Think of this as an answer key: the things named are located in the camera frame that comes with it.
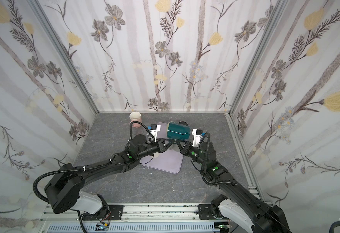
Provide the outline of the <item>dark teal mug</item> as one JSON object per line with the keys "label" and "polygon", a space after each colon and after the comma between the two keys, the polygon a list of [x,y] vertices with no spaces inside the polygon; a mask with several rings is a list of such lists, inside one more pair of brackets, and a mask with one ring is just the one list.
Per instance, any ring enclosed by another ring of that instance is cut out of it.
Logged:
{"label": "dark teal mug", "polygon": [[188,126],[169,122],[167,126],[166,136],[170,139],[188,140],[190,138],[191,129]]}

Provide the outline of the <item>pink mug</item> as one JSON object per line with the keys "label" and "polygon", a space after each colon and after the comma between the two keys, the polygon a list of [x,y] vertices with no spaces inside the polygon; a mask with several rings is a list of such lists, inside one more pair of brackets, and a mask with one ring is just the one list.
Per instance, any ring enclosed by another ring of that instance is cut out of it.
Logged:
{"label": "pink mug", "polygon": [[[129,118],[131,120],[130,123],[134,122],[134,121],[138,121],[138,122],[142,122],[142,118],[141,118],[141,113],[140,112],[132,112],[129,115]],[[141,125],[139,123],[132,123],[132,128],[140,128]]]}

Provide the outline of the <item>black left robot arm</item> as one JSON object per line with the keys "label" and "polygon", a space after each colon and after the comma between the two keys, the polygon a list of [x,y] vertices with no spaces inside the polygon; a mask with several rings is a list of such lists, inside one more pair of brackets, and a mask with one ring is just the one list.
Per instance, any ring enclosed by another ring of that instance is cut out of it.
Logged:
{"label": "black left robot arm", "polygon": [[129,140],[123,151],[115,153],[110,159],[84,166],[64,164],[56,171],[47,173],[51,180],[44,188],[46,202],[55,214],[63,213],[81,200],[79,192],[86,185],[97,182],[110,175],[125,173],[140,164],[140,160],[155,153],[168,150],[176,140],[160,138],[148,142],[146,136],[136,135]]}

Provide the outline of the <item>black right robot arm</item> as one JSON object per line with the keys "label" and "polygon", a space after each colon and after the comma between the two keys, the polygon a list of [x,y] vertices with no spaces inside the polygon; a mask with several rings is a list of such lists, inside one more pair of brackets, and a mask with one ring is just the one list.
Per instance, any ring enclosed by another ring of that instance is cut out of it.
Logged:
{"label": "black right robot arm", "polygon": [[226,217],[248,233],[290,233],[284,211],[270,206],[244,188],[216,159],[211,142],[202,142],[198,147],[186,141],[176,141],[181,154],[201,164],[202,180],[210,186],[217,185],[227,198],[215,206]]}

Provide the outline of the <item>black mug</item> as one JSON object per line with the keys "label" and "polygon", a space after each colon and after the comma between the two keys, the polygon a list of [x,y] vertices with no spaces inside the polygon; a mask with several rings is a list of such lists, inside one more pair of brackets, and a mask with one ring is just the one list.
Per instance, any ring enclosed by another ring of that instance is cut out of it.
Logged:
{"label": "black mug", "polygon": [[186,121],[179,121],[178,122],[180,125],[188,126],[188,123]]}

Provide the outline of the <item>lavender plastic tray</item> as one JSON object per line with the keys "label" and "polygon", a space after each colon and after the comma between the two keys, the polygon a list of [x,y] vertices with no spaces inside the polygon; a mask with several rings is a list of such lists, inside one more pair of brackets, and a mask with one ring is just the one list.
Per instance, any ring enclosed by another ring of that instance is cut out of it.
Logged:
{"label": "lavender plastic tray", "polygon": [[[167,123],[158,122],[156,124],[161,125],[161,131],[157,135],[157,140],[159,138],[167,138]],[[155,153],[153,156],[146,156],[140,160],[140,164],[152,169],[169,172],[172,174],[177,174],[181,170],[181,165],[183,162],[183,155],[176,143],[173,147],[164,153]]]}

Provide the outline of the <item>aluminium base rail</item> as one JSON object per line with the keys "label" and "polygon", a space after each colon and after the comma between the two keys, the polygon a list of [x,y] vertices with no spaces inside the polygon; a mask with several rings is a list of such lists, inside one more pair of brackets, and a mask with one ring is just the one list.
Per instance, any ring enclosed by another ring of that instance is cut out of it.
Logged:
{"label": "aluminium base rail", "polygon": [[272,209],[253,219],[230,200],[211,203],[113,204],[104,220],[54,214],[47,207],[37,233],[272,233],[283,230]]}

